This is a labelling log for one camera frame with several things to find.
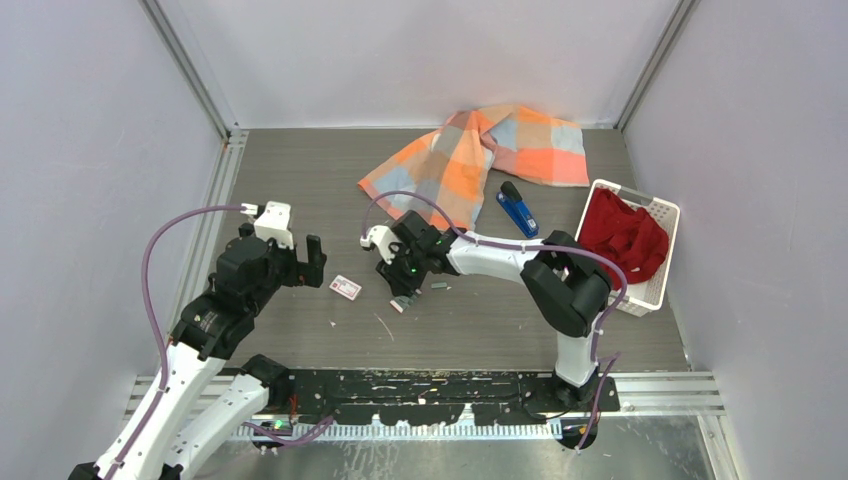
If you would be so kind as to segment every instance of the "red cloth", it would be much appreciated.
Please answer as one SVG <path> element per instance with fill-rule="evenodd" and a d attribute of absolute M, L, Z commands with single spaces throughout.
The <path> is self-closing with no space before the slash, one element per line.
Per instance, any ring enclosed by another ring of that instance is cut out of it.
<path fill-rule="evenodd" d="M 634 211 L 618 195 L 596 188 L 580 230 L 580 245 L 612 260 L 624 270 L 627 283 L 646 282 L 668 255 L 668 234 L 647 210 Z M 618 275 L 601 265 L 613 287 L 621 288 Z"/>

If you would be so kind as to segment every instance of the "laundry basket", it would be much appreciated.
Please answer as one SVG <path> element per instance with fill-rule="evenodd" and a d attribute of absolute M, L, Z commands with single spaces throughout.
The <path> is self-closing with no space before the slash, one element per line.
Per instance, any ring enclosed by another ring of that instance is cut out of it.
<path fill-rule="evenodd" d="M 637 192 L 627 187 L 622 187 L 606 180 L 595 180 L 592 183 L 592 189 L 589 191 L 586 206 L 583 208 L 580 225 L 577 227 L 576 237 L 578 242 L 580 241 L 580 230 L 583 228 L 583 220 L 586 218 L 586 212 L 589 210 L 589 202 L 592 201 L 592 195 L 595 193 L 596 188 L 611 190 L 624 203 L 633 207 L 634 210 L 639 207 L 645 207 L 660 227 L 668 233 L 668 256 L 666 256 L 665 262 L 660 265 L 654 276 L 647 282 L 628 285 L 627 295 L 618 304 L 619 310 L 636 315 L 637 317 L 659 310 L 665 296 L 665 284 L 668 280 L 668 266 L 671 264 L 671 254 L 674 252 L 674 241 L 677 237 L 677 222 L 680 220 L 680 207 L 671 202 Z M 610 293 L 610 299 L 616 296 L 618 296 L 618 290 Z"/>

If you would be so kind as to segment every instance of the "blue stapler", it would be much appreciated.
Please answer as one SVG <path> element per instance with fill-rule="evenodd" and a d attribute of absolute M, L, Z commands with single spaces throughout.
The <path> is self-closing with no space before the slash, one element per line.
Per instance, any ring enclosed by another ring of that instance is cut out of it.
<path fill-rule="evenodd" d="M 527 238 L 533 238 L 539 234 L 539 224 L 530 213 L 530 209 L 524 204 L 521 194 L 512 182 L 504 182 L 501 185 L 501 191 L 497 195 L 498 203 L 501 204 L 509 218 L 518 225 L 521 232 Z"/>

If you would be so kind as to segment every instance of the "wood grain surface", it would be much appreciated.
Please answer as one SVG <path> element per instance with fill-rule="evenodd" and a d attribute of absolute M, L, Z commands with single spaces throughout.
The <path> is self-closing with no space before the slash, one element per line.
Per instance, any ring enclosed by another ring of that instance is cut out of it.
<path fill-rule="evenodd" d="M 386 282 L 374 270 L 379 255 L 359 247 L 368 197 L 356 183 L 404 145 L 422 135 L 417 129 L 283 129 L 250 132 L 232 202 L 276 200 L 293 207 L 292 231 L 321 237 L 328 255 L 320 289 L 281 289 L 256 320 L 230 365 L 263 353 L 290 367 L 378 367 L 423 369 L 552 369 L 553 329 L 527 290 L 494 278 L 430 275 L 424 294 L 403 314 L 391 306 Z M 586 130 L 584 143 L 591 179 L 635 187 L 621 134 Z M 486 201 L 476 230 L 521 238 L 494 198 L 510 179 L 521 191 L 541 227 L 541 236 L 561 229 L 574 233 L 587 188 L 534 185 L 502 172 L 489 173 Z M 370 224 L 388 216 L 375 208 Z M 219 252 L 237 236 L 243 217 L 227 214 Z M 363 290 L 351 302 L 329 290 L 338 274 Z M 450 290 L 430 290 L 446 281 Z M 605 325 L 600 353 L 621 351 L 619 371 L 686 370 L 683 347 L 668 305 L 636 318 L 615 312 Z"/>

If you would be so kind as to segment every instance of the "plaid cloth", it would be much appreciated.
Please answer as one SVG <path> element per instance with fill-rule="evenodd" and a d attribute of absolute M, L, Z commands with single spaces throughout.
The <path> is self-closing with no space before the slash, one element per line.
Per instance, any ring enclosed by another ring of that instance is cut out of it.
<path fill-rule="evenodd" d="M 489 169 L 556 187 L 589 185 L 580 127 L 520 105 L 458 112 L 359 181 L 371 198 L 391 190 L 435 201 L 459 227 L 474 228 Z M 397 219 L 416 210 L 439 229 L 447 222 L 424 202 L 395 195 L 378 205 Z"/>

